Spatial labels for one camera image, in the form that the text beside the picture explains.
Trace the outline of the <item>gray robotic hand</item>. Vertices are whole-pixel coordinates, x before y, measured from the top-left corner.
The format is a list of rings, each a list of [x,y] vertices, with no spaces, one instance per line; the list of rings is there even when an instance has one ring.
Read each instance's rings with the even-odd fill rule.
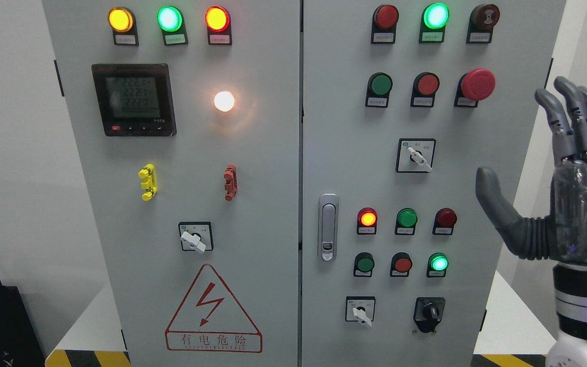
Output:
[[[476,197],[510,253],[527,260],[552,259],[587,266],[587,88],[554,79],[562,105],[545,89],[535,92],[552,131],[554,171],[550,212],[524,218],[502,195],[494,170],[476,172]]]

